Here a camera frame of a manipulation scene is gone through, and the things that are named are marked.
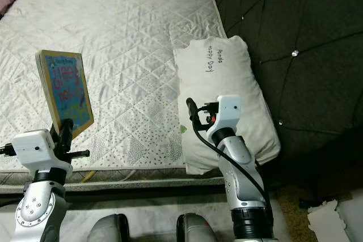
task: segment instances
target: white quilted mattress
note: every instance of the white quilted mattress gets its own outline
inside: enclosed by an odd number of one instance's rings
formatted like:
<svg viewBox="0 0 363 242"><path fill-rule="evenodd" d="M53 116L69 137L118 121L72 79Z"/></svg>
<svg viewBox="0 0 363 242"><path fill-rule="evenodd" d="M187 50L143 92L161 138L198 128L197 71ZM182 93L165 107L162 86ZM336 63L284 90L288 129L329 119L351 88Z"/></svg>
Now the white quilted mattress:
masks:
<svg viewBox="0 0 363 242"><path fill-rule="evenodd" d="M214 0L16 0L0 20L0 145L52 121L40 49L81 52L94 124L72 150L74 170L183 166L173 48L225 37ZM26 172L16 157L0 172Z"/></svg>

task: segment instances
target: colorful book cover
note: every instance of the colorful book cover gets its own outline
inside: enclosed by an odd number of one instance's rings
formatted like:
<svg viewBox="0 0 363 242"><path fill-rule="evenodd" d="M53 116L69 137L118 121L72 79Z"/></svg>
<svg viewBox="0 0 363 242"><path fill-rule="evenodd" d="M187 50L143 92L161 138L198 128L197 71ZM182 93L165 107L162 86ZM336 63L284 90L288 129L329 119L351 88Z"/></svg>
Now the colorful book cover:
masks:
<svg viewBox="0 0 363 242"><path fill-rule="evenodd" d="M93 122L82 55L41 50L37 62L48 107L57 133L62 120L73 120L73 139Z"/></svg>

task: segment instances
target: white pillow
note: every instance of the white pillow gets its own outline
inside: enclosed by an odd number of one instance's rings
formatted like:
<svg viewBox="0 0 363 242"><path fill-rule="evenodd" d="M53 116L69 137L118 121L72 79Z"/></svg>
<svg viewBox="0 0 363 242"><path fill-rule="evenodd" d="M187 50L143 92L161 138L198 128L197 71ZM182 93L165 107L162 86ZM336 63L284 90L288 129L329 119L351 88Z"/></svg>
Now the white pillow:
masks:
<svg viewBox="0 0 363 242"><path fill-rule="evenodd" d="M218 167L217 154L194 134L185 103L188 97L201 107L206 102L217 101L219 95L240 95L242 105L237 135L244 138L260 164L278 155L280 141L252 73L247 45L239 36L192 40L187 48L175 49L174 57L180 88L179 121L182 127L186 127L182 147L187 173L203 174Z"/></svg>

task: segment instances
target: yellow cable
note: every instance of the yellow cable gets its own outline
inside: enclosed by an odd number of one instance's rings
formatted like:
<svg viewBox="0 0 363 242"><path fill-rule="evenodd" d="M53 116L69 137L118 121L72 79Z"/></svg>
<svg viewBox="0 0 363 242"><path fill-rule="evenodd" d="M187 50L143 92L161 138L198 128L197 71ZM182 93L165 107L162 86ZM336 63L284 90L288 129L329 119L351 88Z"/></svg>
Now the yellow cable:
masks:
<svg viewBox="0 0 363 242"><path fill-rule="evenodd" d="M88 181L90 178L92 178L94 176L94 174L96 174L96 171L94 171L94 170L90 171L80 182Z"/></svg>

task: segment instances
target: dark gray upholstered headboard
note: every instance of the dark gray upholstered headboard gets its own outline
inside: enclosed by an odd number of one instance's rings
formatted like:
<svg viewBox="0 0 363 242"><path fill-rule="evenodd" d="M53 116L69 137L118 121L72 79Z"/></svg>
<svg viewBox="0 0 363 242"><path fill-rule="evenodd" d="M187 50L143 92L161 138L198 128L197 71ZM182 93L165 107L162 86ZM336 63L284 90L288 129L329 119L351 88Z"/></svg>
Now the dark gray upholstered headboard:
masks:
<svg viewBox="0 0 363 242"><path fill-rule="evenodd" d="M281 139L265 168L312 176L363 157L363 0L216 2L228 37L248 45Z"/></svg>

